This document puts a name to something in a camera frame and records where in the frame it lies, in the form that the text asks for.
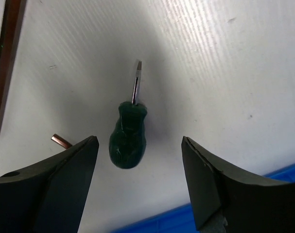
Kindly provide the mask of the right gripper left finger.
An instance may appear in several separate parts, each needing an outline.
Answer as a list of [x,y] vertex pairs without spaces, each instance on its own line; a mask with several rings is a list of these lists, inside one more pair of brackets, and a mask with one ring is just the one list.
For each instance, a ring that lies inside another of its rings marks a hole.
[[0,177],[0,233],[76,233],[96,165],[90,136],[69,149]]

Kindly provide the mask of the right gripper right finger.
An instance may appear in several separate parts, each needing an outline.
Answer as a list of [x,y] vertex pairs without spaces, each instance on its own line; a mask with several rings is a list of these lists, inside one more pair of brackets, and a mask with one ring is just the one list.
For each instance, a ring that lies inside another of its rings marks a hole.
[[209,152],[189,137],[182,140],[187,186],[214,183],[220,206],[202,233],[295,233],[295,183],[246,171]]

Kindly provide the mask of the small brown hex key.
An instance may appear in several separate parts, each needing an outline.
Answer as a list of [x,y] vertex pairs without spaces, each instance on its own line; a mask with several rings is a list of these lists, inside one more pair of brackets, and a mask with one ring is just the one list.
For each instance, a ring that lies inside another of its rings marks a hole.
[[51,140],[53,142],[55,142],[56,144],[60,145],[61,147],[63,147],[64,149],[69,149],[72,144],[69,143],[67,140],[65,140],[64,138],[62,138],[61,136],[57,135],[57,134],[54,134],[52,137],[51,137]]

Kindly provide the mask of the green stubby screwdriver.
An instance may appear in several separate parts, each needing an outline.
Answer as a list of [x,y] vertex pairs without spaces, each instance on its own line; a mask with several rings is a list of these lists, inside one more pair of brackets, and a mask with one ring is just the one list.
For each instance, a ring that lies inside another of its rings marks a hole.
[[121,169],[136,167],[146,149],[144,120],[147,108],[138,102],[141,70],[142,61],[138,61],[131,101],[119,105],[119,118],[109,139],[111,162]]

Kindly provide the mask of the large brown hex key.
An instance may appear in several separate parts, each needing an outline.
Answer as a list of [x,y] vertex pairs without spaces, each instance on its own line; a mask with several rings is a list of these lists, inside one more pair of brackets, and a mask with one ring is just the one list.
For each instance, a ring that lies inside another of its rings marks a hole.
[[25,0],[6,0],[0,31],[0,130],[20,38]]

